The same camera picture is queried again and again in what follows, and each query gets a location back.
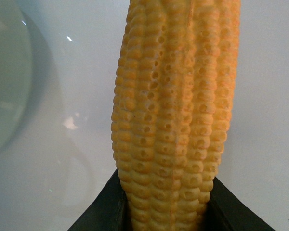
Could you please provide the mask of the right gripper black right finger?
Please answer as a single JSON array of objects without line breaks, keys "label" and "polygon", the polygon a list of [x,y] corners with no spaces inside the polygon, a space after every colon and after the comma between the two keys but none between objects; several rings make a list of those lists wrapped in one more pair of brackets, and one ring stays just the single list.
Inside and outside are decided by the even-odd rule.
[{"label": "right gripper black right finger", "polygon": [[217,178],[208,202],[210,231],[274,231],[264,220],[246,207]]}]

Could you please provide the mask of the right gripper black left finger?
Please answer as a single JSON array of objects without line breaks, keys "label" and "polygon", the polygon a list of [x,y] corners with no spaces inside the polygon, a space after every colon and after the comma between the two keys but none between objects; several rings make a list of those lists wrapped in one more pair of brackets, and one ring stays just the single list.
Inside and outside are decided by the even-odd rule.
[{"label": "right gripper black left finger", "polygon": [[69,228],[70,231],[131,231],[126,194],[121,187],[118,170],[98,194],[94,202]]}]

